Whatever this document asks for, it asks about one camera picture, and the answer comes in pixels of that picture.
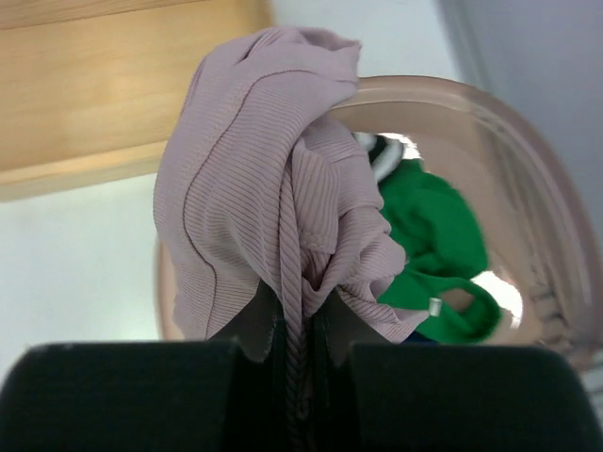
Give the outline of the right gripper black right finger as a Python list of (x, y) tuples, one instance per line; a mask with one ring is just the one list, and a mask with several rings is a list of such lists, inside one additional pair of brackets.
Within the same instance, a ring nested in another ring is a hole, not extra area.
[(320, 451), (598, 451), (578, 375), (540, 347), (394, 345), (330, 295), (313, 318)]

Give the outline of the black white striped tank top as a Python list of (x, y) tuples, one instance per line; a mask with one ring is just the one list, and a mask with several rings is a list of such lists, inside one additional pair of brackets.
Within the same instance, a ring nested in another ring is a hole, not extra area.
[(367, 152), (375, 181), (379, 184), (400, 164), (406, 152), (406, 144), (397, 137), (354, 132), (354, 138)]

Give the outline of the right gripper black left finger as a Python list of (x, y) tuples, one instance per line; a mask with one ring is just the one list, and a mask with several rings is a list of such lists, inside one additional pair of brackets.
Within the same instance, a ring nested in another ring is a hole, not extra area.
[(29, 349), (1, 390), (5, 451), (282, 451), (285, 322), (273, 291), (206, 341)]

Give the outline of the green tank top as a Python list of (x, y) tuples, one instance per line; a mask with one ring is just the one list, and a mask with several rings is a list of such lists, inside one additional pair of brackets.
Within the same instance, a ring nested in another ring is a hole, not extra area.
[(402, 272), (378, 301), (425, 311), (417, 327), (431, 341), (458, 345), (488, 339), (502, 319), (495, 298), (474, 283), (489, 267), (481, 228), (446, 180), (404, 159), (379, 184), (390, 236), (406, 253)]

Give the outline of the pink tank top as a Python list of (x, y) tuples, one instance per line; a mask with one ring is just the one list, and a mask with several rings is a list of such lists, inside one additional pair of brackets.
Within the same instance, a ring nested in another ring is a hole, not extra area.
[(281, 302), (296, 444), (309, 413), (309, 320), (331, 293), (395, 344), (428, 317), (379, 302), (406, 254), (382, 216), (366, 151), (329, 114), (356, 93), (360, 50), (309, 27), (219, 45), (191, 80), (155, 181), (173, 320), (187, 339), (215, 335), (259, 283)]

